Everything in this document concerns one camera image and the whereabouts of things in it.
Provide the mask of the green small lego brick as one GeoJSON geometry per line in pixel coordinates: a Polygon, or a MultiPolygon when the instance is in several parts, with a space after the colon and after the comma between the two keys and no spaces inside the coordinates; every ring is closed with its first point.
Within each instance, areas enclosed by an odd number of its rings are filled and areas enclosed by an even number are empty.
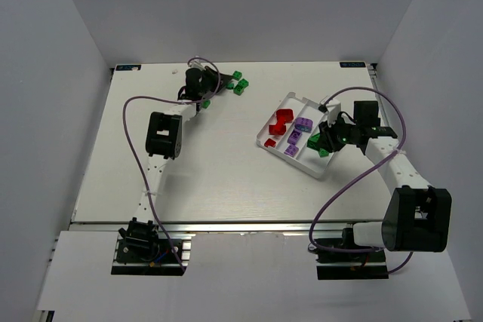
{"type": "Polygon", "coordinates": [[[239,81],[242,78],[242,73],[240,71],[234,71],[232,74],[232,77],[235,80],[239,81]]]}

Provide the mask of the purple paw print lego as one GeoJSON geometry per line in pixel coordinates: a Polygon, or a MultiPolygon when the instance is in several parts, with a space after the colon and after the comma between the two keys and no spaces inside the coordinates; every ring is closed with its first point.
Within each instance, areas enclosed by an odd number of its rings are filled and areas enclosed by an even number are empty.
{"type": "Polygon", "coordinates": [[[298,117],[294,122],[294,128],[301,132],[311,133],[313,121],[309,118],[298,117]]]}

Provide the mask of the small purple lego brick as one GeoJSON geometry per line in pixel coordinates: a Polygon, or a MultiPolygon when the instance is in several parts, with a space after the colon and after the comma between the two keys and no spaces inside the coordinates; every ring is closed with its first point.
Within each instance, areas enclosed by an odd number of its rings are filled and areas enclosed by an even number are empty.
{"type": "Polygon", "coordinates": [[[293,129],[290,136],[288,137],[288,143],[296,145],[302,136],[302,132],[297,129],[293,129]]]}

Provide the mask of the purple square lego brick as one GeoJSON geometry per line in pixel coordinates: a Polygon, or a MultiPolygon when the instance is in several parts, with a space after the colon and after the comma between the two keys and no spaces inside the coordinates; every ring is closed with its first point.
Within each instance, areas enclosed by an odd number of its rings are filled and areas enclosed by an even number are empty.
{"type": "Polygon", "coordinates": [[[299,152],[299,148],[293,144],[289,144],[288,147],[284,150],[284,154],[292,158],[294,158],[298,152],[299,152]]]}

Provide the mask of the red long lego brick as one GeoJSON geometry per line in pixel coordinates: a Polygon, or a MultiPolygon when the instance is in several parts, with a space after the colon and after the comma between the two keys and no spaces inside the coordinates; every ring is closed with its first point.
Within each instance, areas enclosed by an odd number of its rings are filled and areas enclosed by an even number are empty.
{"type": "Polygon", "coordinates": [[[284,119],[278,120],[275,124],[269,125],[269,135],[283,136],[287,132],[287,122],[284,119]]]}

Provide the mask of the red rounded lego brick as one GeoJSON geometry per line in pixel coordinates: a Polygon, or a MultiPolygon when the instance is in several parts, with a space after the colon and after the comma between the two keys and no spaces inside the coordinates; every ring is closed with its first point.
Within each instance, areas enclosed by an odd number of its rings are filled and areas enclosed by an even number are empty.
{"type": "Polygon", "coordinates": [[[275,116],[278,124],[286,124],[294,120],[294,112],[292,109],[277,109],[275,116]]]}

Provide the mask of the small red lego brick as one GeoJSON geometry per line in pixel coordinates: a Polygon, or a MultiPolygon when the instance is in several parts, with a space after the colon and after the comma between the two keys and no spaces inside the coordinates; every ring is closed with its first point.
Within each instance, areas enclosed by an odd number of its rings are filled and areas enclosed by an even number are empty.
{"type": "Polygon", "coordinates": [[[266,148],[274,148],[276,146],[277,142],[271,138],[267,139],[265,143],[263,144],[266,148]]]}

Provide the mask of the green square lego brick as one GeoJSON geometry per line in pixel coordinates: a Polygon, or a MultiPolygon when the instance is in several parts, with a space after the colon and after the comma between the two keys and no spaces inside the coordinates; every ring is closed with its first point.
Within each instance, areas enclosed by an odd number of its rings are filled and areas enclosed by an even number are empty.
{"type": "Polygon", "coordinates": [[[318,146],[319,138],[320,138],[319,133],[312,135],[307,141],[307,147],[309,149],[313,149],[313,150],[318,151],[319,150],[319,146],[318,146]]]}

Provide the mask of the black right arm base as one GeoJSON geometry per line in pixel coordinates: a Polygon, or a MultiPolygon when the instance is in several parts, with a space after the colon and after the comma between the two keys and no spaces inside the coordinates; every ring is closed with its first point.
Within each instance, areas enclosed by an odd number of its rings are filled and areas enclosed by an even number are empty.
{"type": "Polygon", "coordinates": [[[319,281],[357,281],[388,279],[386,255],[376,253],[335,253],[307,247],[316,256],[316,271],[319,281]]]}

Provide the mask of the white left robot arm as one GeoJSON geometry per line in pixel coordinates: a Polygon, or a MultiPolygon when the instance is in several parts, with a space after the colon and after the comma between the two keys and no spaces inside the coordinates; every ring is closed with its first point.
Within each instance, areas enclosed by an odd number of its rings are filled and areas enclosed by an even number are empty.
{"type": "Polygon", "coordinates": [[[131,140],[127,110],[130,103],[135,100],[160,102],[161,99],[134,96],[125,101],[122,107],[123,131],[140,171],[144,189],[132,220],[126,229],[119,230],[119,234],[125,242],[125,249],[135,253],[140,259],[152,262],[158,257],[159,252],[163,250],[160,232],[165,234],[168,249],[171,252],[175,251],[174,243],[155,211],[158,190],[165,181],[166,169],[180,155],[185,123],[206,109],[215,94],[233,86],[237,75],[238,72],[231,75],[223,74],[209,66],[189,67],[185,72],[185,84],[178,91],[177,100],[164,101],[172,107],[165,112],[152,112],[149,117],[145,141],[148,156],[146,166],[142,165],[131,140]]]}

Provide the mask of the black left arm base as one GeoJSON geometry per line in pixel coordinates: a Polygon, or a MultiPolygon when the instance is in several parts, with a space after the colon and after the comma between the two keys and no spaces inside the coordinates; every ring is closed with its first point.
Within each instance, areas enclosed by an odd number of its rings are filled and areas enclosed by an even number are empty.
{"type": "Polygon", "coordinates": [[[191,237],[170,235],[152,221],[132,219],[118,230],[111,274],[180,277],[189,262],[191,237]]]}

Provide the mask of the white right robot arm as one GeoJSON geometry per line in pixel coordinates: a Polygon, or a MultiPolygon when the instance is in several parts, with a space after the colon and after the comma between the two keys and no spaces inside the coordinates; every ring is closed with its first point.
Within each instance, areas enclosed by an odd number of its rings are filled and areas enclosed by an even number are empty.
{"type": "Polygon", "coordinates": [[[391,199],[380,222],[355,222],[343,230],[343,243],[327,247],[309,236],[317,250],[328,253],[376,253],[381,250],[433,252],[445,250],[451,216],[452,197],[447,189],[436,188],[423,178],[402,150],[404,136],[383,127],[375,101],[356,101],[354,121],[343,120],[340,104],[325,101],[319,110],[326,119],[318,126],[316,145],[328,152],[344,146],[360,149],[373,166],[339,190],[326,205],[327,210],[345,191],[373,173],[379,172],[391,199]]]}

